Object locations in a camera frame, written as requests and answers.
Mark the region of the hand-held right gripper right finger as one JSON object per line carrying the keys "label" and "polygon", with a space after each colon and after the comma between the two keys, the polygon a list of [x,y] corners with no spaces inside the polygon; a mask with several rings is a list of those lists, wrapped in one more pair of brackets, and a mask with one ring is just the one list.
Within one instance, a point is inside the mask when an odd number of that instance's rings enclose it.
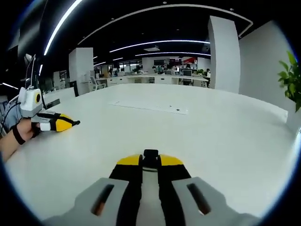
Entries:
{"label": "hand-held right gripper right finger", "polygon": [[167,226],[256,226],[260,222],[233,210],[222,193],[192,177],[176,157],[158,156],[158,185]]}

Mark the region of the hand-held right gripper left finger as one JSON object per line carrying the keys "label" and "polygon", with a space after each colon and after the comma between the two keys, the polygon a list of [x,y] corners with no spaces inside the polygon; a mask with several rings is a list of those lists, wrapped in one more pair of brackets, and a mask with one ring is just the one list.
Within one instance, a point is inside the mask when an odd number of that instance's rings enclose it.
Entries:
{"label": "hand-held right gripper left finger", "polygon": [[80,193],[74,206],[45,226],[134,226],[142,197],[143,157],[119,160],[108,178],[101,178]]}

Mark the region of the person's left hand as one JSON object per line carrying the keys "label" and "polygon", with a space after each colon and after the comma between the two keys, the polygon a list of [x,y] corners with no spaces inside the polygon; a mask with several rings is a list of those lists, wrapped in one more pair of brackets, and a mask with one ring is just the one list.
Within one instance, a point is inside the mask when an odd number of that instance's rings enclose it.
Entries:
{"label": "person's left hand", "polygon": [[27,142],[40,133],[40,124],[32,122],[31,119],[21,119],[17,124],[17,130],[21,138]]}

